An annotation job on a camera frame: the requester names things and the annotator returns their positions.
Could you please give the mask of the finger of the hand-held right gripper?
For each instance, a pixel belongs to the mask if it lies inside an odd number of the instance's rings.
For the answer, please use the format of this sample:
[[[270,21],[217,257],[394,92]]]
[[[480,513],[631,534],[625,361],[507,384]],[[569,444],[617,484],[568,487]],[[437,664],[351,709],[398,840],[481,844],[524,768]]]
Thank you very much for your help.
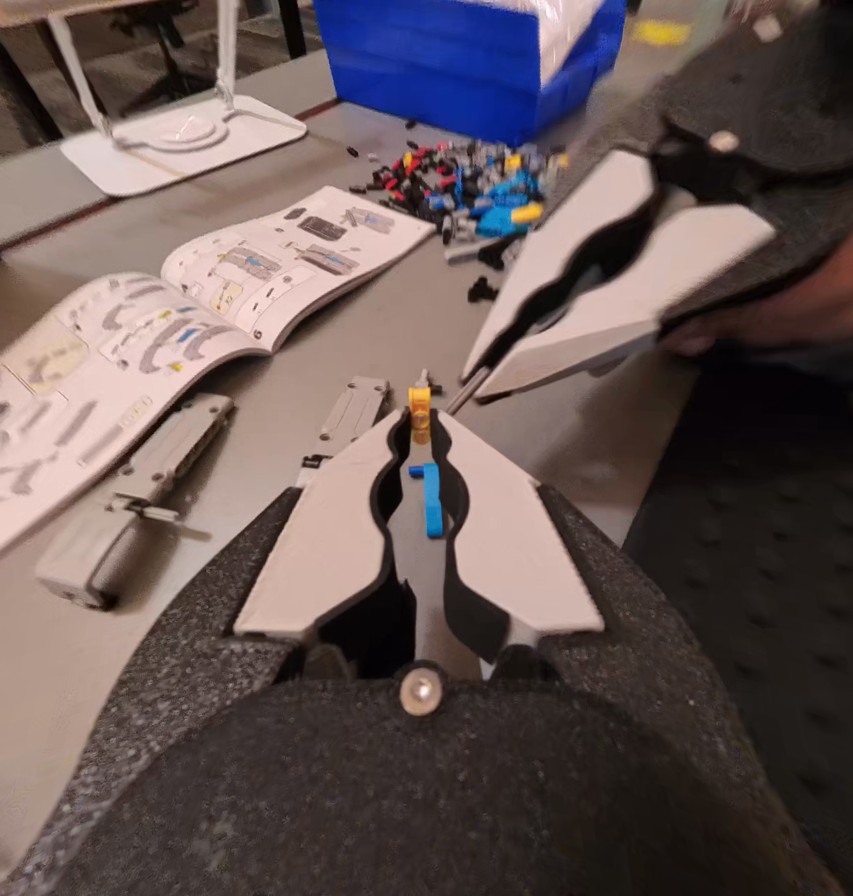
[[[650,160],[610,151],[523,240],[462,370],[465,384],[493,370],[532,324],[562,302],[582,271],[597,263],[614,232],[642,217],[657,195]]]
[[[517,342],[477,388],[488,402],[648,348],[667,309],[767,245],[766,218],[744,205],[673,213],[622,274],[579,295],[554,325]]]

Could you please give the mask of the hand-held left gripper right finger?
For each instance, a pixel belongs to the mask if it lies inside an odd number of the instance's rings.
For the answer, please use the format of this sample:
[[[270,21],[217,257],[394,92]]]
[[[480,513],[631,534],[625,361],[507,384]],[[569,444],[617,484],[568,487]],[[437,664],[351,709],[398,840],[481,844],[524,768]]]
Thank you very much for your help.
[[[548,508],[550,491],[445,411],[433,413],[445,539],[443,611],[484,664],[511,645],[601,633],[605,620]]]

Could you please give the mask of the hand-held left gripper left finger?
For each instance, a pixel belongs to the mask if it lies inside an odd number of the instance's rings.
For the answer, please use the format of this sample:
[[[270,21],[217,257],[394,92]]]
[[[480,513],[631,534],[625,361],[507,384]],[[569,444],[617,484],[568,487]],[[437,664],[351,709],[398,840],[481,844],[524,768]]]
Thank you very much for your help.
[[[401,499],[410,414],[396,409],[302,488],[234,623],[235,634],[368,644],[408,620],[388,520]]]

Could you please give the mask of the blue toy beam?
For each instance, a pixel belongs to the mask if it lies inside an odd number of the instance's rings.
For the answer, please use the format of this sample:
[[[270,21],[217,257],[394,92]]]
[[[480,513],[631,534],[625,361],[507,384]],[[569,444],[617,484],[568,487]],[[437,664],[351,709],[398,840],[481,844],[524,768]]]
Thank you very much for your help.
[[[436,463],[422,465],[425,530],[430,539],[443,536],[443,506],[441,502],[440,470]]]

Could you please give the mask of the grey toy panel assembly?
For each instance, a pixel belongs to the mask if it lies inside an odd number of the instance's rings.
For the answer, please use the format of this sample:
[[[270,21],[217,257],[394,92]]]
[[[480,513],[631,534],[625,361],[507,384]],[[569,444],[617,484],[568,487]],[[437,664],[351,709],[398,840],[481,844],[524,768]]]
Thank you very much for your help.
[[[383,414],[391,394],[386,379],[356,375],[347,381],[323,423],[314,448],[302,462],[295,483],[305,488],[315,474],[369,430]]]
[[[146,522],[183,523],[162,501],[234,409],[230,397],[214,393],[184,400],[52,539],[36,565],[40,585],[85,609],[111,609],[133,574]]]

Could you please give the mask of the grey toy axle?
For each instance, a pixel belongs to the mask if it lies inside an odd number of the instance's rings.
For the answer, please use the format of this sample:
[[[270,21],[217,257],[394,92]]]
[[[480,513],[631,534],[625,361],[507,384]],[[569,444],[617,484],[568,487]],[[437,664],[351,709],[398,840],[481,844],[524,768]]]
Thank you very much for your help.
[[[490,374],[490,370],[483,366],[475,372],[466,384],[461,387],[460,391],[451,399],[444,409],[444,412],[450,416],[455,416],[474,396],[482,383]]]

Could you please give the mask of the grey desk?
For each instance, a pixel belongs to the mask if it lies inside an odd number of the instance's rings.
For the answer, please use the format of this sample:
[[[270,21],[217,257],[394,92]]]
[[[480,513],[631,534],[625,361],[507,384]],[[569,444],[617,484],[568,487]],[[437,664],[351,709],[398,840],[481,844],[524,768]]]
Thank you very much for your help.
[[[85,282],[158,273],[180,244],[281,210],[323,185],[364,176],[347,146],[395,155],[399,119],[338,104],[325,54],[246,78],[241,91],[292,116],[308,136],[156,194],[119,203],[68,183],[53,148],[0,162],[0,350]],[[426,367],[447,396],[488,310],[467,302],[475,264],[450,266],[435,239],[304,322],[274,358],[244,358],[201,388],[232,396],[227,432],[172,504],[207,538],[154,526],[141,573],[111,613],[51,596],[35,565],[70,507],[0,555],[0,882],[60,801],[106,697],[176,593],[296,478],[317,429],[352,375],[390,381],[403,400]],[[656,353],[595,378],[582,374],[459,419],[540,481],[558,488],[614,542],[629,531],[695,373]]]

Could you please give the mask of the person's right hand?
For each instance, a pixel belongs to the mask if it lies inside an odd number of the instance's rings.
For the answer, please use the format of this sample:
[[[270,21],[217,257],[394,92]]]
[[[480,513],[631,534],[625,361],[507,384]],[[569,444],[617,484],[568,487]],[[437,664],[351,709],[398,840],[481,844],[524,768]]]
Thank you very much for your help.
[[[694,319],[658,343],[676,355],[698,357],[718,342],[768,350],[852,338],[853,232],[796,285],[761,301]]]

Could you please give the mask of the pile of toy building pieces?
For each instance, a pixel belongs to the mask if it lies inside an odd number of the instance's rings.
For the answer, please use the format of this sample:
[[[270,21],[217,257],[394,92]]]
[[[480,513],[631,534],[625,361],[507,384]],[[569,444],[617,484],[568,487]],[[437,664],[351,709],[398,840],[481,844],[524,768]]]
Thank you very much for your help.
[[[433,225],[448,263],[509,268],[545,213],[558,176],[570,166],[563,145],[511,147],[483,140],[407,140],[394,161],[368,153],[369,179],[354,196]]]

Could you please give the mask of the yellow tape strip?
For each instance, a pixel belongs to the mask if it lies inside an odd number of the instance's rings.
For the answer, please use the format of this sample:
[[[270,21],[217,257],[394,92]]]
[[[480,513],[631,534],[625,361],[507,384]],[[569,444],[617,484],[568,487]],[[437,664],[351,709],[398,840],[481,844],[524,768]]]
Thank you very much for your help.
[[[689,24],[678,21],[641,19],[632,27],[631,38],[653,48],[677,48],[687,43],[692,33]]]

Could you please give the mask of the crumpled clear plastic bag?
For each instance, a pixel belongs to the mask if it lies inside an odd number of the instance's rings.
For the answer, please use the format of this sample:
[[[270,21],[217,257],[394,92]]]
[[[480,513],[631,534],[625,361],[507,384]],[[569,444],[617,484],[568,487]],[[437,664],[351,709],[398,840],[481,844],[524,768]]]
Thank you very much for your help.
[[[530,1],[538,21],[539,72],[542,84],[563,66],[603,1]]]

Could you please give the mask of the blue storage bin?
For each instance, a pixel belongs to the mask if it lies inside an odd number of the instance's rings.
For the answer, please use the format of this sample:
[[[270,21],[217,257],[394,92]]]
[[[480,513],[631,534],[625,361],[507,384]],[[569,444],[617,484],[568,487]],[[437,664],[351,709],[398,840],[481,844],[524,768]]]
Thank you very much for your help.
[[[517,145],[582,107],[615,66],[626,2],[607,1],[546,84],[528,2],[314,2],[338,98]]]

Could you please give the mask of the white instruction booklet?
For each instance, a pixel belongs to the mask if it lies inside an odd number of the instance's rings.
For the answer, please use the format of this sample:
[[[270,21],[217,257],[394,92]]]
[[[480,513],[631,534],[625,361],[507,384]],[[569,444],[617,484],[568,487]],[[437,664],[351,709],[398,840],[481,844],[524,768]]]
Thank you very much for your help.
[[[435,225],[325,186],[77,288],[0,352],[0,553],[108,472],[217,366],[271,356]]]

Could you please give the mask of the white metal stand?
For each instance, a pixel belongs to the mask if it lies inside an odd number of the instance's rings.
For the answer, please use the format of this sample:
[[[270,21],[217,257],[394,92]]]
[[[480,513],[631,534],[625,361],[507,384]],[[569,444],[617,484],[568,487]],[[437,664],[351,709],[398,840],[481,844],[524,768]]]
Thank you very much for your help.
[[[218,2],[219,55],[213,98],[168,106],[112,123],[96,105],[65,13],[48,16],[92,129],[59,149],[105,196],[128,198],[225,167],[303,139],[308,127],[264,102],[237,93],[239,2]]]

